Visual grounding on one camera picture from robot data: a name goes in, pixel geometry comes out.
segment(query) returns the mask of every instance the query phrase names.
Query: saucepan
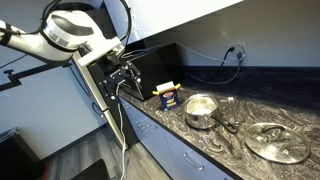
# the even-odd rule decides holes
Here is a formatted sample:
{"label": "saucepan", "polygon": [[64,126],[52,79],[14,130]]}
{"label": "saucepan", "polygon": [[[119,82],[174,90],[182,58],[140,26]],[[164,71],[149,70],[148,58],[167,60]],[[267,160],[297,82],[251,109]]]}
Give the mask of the saucepan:
{"label": "saucepan", "polygon": [[195,94],[183,103],[187,123],[197,129],[208,129],[221,124],[228,132],[236,134],[238,129],[221,116],[220,101],[211,94]]}

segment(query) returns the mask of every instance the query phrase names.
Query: gray floor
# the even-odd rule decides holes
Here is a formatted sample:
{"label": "gray floor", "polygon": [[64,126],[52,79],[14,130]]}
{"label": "gray floor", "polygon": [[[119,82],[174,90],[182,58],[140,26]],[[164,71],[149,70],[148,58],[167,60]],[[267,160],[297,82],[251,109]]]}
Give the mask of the gray floor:
{"label": "gray floor", "polygon": [[[121,178],[121,149],[108,128],[53,159],[47,179],[71,179],[99,159],[105,161],[111,179]],[[125,159],[127,180],[170,179],[140,143],[126,151]]]}

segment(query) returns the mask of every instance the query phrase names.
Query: glass lid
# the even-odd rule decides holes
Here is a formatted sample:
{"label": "glass lid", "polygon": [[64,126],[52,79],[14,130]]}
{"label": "glass lid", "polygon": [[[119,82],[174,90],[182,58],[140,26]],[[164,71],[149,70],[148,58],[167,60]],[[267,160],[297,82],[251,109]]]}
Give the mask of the glass lid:
{"label": "glass lid", "polygon": [[297,163],[310,154],[310,145],[302,136],[275,123],[250,126],[245,132],[245,142],[253,152],[274,162]]}

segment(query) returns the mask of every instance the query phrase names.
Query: wall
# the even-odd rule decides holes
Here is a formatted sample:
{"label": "wall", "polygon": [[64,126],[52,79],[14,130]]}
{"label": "wall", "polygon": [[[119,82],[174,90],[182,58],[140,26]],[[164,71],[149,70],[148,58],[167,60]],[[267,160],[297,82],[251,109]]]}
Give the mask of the wall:
{"label": "wall", "polygon": [[[0,19],[25,31],[33,31],[37,29],[39,17],[48,2],[5,1],[0,6]],[[1,46],[0,66],[21,55]],[[2,74],[5,69],[20,72],[42,64],[26,57],[0,70],[0,84],[7,82]],[[105,123],[91,110],[91,101],[68,68],[49,70],[24,78],[21,82],[21,86],[0,92],[0,132],[18,127],[40,159]]]}
{"label": "wall", "polygon": [[[178,41],[217,58],[223,58],[229,44],[246,42],[244,66],[320,67],[319,7],[318,0],[245,0],[147,42]],[[220,64],[185,49],[182,54],[187,65]]]}

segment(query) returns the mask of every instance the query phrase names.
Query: wall outlet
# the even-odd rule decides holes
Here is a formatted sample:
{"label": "wall outlet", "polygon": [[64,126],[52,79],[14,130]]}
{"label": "wall outlet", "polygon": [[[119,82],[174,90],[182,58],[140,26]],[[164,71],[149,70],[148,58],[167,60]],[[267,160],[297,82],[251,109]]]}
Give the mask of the wall outlet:
{"label": "wall outlet", "polygon": [[229,44],[229,47],[234,47],[232,52],[229,52],[228,59],[229,61],[238,61],[238,54],[245,54],[247,56],[247,43],[240,42],[240,43],[232,43]]}

